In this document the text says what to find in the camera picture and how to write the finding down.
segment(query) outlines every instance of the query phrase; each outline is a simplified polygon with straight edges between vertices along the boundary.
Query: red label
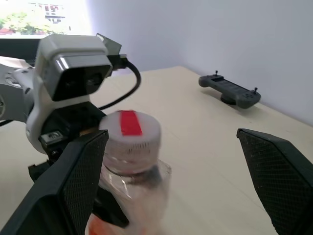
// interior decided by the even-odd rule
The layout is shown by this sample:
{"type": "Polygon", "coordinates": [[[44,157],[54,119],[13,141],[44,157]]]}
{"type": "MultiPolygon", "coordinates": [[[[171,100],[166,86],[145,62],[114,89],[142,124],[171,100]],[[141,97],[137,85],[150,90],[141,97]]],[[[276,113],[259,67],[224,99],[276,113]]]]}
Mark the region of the red label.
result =
{"type": "Polygon", "coordinates": [[[135,111],[122,110],[120,121],[124,136],[142,136],[142,130],[135,111]]]}

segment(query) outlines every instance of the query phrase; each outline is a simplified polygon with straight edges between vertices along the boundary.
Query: white bottle cap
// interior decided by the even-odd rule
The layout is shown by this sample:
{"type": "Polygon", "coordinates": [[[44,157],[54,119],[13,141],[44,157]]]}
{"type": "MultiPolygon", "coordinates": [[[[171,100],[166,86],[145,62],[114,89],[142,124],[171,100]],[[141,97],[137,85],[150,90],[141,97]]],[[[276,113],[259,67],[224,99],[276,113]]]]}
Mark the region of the white bottle cap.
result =
{"type": "Polygon", "coordinates": [[[118,111],[104,117],[99,129],[109,132],[103,164],[110,170],[134,174],[148,170],[157,163],[161,126],[154,117],[140,112],[118,111]],[[122,118],[125,120],[124,114],[132,115],[132,120],[126,121],[126,127],[122,121],[122,118]]]}

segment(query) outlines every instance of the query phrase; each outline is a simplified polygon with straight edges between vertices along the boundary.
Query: table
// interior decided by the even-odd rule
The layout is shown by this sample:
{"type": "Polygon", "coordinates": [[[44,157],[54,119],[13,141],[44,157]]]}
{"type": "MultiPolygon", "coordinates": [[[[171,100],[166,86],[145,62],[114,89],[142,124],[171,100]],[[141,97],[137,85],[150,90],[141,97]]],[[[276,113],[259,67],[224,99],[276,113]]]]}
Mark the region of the table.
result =
{"type": "MultiPolygon", "coordinates": [[[[287,139],[313,162],[313,128],[262,104],[248,110],[228,106],[219,92],[201,88],[198,78],[183,67],[143,72],[140,89],[105,111],[133,109],[162,125],[160,158],[172,166],[173,176],[159,235],[276,235],[254,190],[237,129],[287,139]]],[[[134,83],[132,74],[110,77],[91,100],[104,105],[134,83]]],[[[0,228],[32,186],[27,166],[46,159],[28,142],[24,126],[0,128],[0,228]]]]}

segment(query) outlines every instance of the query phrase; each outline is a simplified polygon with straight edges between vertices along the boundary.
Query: remote controller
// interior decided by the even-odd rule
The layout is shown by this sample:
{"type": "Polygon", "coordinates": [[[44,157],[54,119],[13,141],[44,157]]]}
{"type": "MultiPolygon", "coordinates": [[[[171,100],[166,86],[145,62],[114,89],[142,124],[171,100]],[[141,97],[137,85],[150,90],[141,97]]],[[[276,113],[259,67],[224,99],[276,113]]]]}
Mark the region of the remote controller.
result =
{"type": "Polygon", "coordinates": [[[199,78],[201,87],[211,87],[222,93],[221,101],[237,105],[242,109],[248,109],[258,103],[261,95],[257,92],[257,88],[250,91],[235,83],[225,80],[223,76],[218,75],[218,71],[214,75],[203,76],[199,78]]]}

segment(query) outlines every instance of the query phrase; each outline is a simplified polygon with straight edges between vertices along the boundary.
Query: clear plastic bottle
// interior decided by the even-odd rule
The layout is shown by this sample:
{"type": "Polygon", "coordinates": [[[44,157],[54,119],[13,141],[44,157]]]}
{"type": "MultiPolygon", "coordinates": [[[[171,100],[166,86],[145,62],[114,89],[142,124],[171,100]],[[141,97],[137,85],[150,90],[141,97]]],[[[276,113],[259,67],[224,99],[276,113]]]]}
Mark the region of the clear plastic bottle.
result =
{"type": "Polygon", "coordinates": [[[89,235],[155,235],[167,206],[171,168],[158,159],[160,124],[138,112],[134,120],[128,112],[108,115],[100,124],[100,129],[109,131],[109,140],[99,186],[114,196],[129,225],[122,229],[92,215],[89,235]],[[123,114],[133,120],[123,124],[123,114]],[[125,134],[136,120],[141,134],[138,129],[125,134]]]}

